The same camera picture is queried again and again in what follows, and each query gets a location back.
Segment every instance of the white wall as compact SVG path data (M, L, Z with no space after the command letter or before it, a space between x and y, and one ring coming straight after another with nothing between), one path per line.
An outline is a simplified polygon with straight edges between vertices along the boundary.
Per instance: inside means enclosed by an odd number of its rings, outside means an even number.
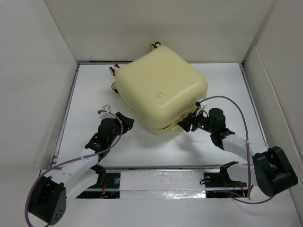
M76 60L132 61L156 41L191 63L241 62L273 0L45 0Z
M245 64L269 145L284 148L299 177L291 194L303 221L303 1L278 0Z
M0 2L0 167L49 162L76 68L43 0Z

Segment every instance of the yellow suitcase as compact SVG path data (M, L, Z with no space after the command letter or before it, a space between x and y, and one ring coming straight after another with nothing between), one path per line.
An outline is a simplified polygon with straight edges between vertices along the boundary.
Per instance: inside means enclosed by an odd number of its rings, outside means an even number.
M109 71L116 77L112 89L154 134L175 129L207 93L203 75L159 42L147 55Z

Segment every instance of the black wheel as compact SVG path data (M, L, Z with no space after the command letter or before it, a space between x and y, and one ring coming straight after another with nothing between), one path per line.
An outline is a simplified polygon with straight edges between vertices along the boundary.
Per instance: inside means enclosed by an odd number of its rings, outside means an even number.
M156 47L155 44L151 44L151 45L150 45L150 48L151 48L151 51L152 51L152 50L156 49L157 47Z
M115 70L113 69L113 67L109 67L109 71L110 71L110 74L112 74L112 76L114 77L115 76Z
M116 82L112 83L112 89L119 94L117 87L116 87Z

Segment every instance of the white table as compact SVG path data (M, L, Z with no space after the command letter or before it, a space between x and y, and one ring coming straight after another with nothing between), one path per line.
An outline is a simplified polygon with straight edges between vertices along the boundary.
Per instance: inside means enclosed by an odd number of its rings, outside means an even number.
M134 127L101 161L104 167L168 167L222 165L244 159L215 147L210 134L202 130L186 133L182 129L166 135L153 135L129 110L120 95L111 89L115 78L111 65L81 65L72 95L58 163L76 157L97 131L99 110L110 104L114 113L120 111L135 119ZM264 138L238 64L193 64L208 81L208 97L223 95L233 99L244 112L250 141L264 144ZM219 107L226 116L227 127L245 137L241 115L227 100L208 101L207 110Z
M236 101L246 117L250 140L264 144L261 130L238 64L193 64L209 83L208 96L225 95ZM113 111L135 117L120 96L110 88L114 78L108 65L81 65L65 127L58 162L75 157L96 132L97 110L111 104ZM208 109L224 110L227 125L240 136L243 123L237 109L226 100L208 102ZM103 166L205 166L244 161L214 147L209 134L173 132L150 134L135 121L117 147L102 160ZM253 201L265 199L258 187ZM35 226L42 221L31 218ZM232 199L76 199L56 226L106 227L299 227L301 226L289 191L262 205L246 205Z

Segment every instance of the table surface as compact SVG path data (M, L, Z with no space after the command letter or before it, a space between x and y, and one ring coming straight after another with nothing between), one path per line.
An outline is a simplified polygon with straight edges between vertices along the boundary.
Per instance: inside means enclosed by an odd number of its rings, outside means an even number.
M134 118L132 130L101 161L104 167L170 167L222 165L244 159L215 147L210 134L197 130L186 133L181 128L165 135L151 134L129 110L120 95L111 89L115 78L111 65L80 65L64 129L58 163L76 157L97 131L99 110L109 104L114 113ZM249 129L250 141L264 144L264 138L238 64L192 64L208 81L208 97L223 95L242 109ZM213 99L206 110L221 108L227 127L245 137L241 115L228 100Z

